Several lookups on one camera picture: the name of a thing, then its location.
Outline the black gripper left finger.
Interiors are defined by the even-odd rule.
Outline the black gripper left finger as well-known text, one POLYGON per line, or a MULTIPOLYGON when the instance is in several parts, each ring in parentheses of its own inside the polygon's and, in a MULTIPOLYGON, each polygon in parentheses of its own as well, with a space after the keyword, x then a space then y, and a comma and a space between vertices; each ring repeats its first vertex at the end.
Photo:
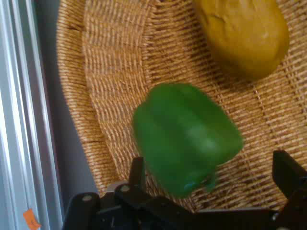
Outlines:
POLYGON ((142 157, 132 160, 129 179, 114 191, 115 200, 123 207, 144 207, 153 197, 146 192, 145 164, 142 157))

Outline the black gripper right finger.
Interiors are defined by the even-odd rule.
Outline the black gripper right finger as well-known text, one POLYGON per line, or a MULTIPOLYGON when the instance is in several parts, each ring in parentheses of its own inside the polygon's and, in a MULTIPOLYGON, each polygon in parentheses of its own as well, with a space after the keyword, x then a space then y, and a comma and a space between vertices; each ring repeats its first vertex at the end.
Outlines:
POLYGON ((296 190, 307 188, 307 171, 285 150, 273 152, 272 177, 287 199, 296 190))

